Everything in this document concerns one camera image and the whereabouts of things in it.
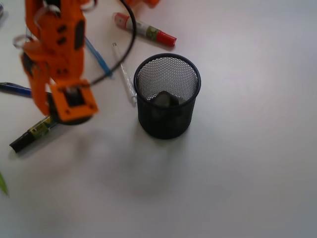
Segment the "pen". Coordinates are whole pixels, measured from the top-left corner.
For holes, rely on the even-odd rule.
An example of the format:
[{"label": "pen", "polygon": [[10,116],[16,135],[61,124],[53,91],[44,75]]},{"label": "pen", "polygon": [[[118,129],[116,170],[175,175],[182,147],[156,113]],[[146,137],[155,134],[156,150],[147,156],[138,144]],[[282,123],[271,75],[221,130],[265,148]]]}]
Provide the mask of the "pen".
[{"label": "pen", "polygon": [[[112,48],[113,48],[114,55],[118,60],[121,57],[120,48],[117,45],[117,43],[113,43],[112,46],[113,46]],[[134,90],[134,87],[133,87],[133,84],[131,81],[131,77],[126,70],[124,63],[121,63],[121,71],[122,71],[122,76],[124,79],[124,84],[126,85],[126,87],[125,87],[126,92],[128,94],[128,97],[131,99],[132,105],[135,107],[135,105],[137,103],[137,94]]]},{"label": "pen", "polygon": [[86,41],[87,48],[94,55],[100,67],[103,69],[105,73],[109,73],[110,69],[108,65],[106,64],[106,62],[104,61],[104,59],[102,58],[102,56],[99,54],[99,52],[94,48],[94,46],[90,43],[87,37],[85,38],[85,41]]},{"label": "pen", "polygon": [[[10,92],[15,95],[22,95],[28,98],[32,97],[30,88],[22,87],[14,83],[0,83],[0,91]],[[10,146],[16,153],[18,153],[28,145],[32,144],[34,141],[45,136],[47,133],[49,133],[50,129],[56,125],[57,122],[53,121],[51,116],[48,116],[31,127],[21,137],[13,141]]]},{"label": "pen", "polygon": [[53,121],[51,116],[47,116],[36,125],[28,129],[27,132],[18,139],[13,141],[10,146],[16,153],[18,153],[28,145],[32,144],[34,141],[44,137],[56,125],[57,122]]},{"label": "pen", "polygon": [[[130,16],[124,15],[120,12],[113,14],[114,21],[118,27],[132,30],[132,20]],[[176,38],[158,30],[157,28],[145,24],[144,22],[137,21],[137,32],[138,34],[145,36],[146,38],[163,43],[168,46],[175,46]]]},{"label": "pen", "polygon": [[0,83],[0,91],[31,98],[31,89],[14,83]]}]

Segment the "orange robotic arm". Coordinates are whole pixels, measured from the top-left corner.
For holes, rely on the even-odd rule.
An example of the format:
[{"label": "orange robotic arm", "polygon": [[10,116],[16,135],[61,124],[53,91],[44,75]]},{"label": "orange robotic arm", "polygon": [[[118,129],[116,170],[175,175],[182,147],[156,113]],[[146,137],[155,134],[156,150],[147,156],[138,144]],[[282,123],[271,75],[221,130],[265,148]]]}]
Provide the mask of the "orange robotic arm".
[{"label": "orange robotic arm", "polygon": [[89,83],[80,79],[86,23],[81,6],[90,1],[25,0],[26,24],[37,39],[24,43],[21,60],[35,104],[59,123],[82,123],[98,111]]}]

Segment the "blue pen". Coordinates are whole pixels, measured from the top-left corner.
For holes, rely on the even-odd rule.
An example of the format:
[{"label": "blue pen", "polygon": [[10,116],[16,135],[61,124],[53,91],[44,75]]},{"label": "blue pen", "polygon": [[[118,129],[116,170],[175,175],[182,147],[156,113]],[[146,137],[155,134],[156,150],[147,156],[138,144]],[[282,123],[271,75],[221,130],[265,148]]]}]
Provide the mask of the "blue pen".
[{"label": "blue pen", "polygon": [[0,83],[0,91],[31,98],[31,89],[14,83]]},{"label": "blue pen", "polygon": [[98,61],[98,64],[100,65],[100,67],[103,69],[103,71],[105,73],[109,73],[110,69],[108,67],[108,65],[106,64],[106,62],[104,61],[104,59],[102,58],[102,56],[99,54],[99,52],[93,47],[93,45],[90,43],[90,41],[87,39],[87,37],[85,37],[86,40],[86,46],[87,48],[90,50],[90,52],[94,55],[94,57],[96,58],[96,60]]}]

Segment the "marker cap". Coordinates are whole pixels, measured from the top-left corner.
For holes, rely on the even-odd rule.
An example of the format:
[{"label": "marker cap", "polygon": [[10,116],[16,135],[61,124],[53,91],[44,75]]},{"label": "marker cap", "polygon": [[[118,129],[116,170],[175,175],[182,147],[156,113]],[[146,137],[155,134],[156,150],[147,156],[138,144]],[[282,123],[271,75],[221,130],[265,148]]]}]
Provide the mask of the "marker cap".
[{"label": "marker cap", "polygon": [[165,32],[159,31],[158,35],[157,35],[157,41],[161,42],[165,45],[168,46],[175,46],[175,42],[176,42],[177,38],[170,36],[168,34],[166,34]]}]

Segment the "green object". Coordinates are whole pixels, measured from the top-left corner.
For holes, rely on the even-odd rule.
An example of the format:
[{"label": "green object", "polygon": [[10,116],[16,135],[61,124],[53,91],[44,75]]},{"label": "green object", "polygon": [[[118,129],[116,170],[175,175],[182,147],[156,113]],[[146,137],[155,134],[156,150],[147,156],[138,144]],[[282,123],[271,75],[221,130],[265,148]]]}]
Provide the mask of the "green object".
[{"label": "green object", "polygon": [[0,189],[4,192],[5,195],[9,195],[8,188],[6,187],[5,181],[0,173]]}]

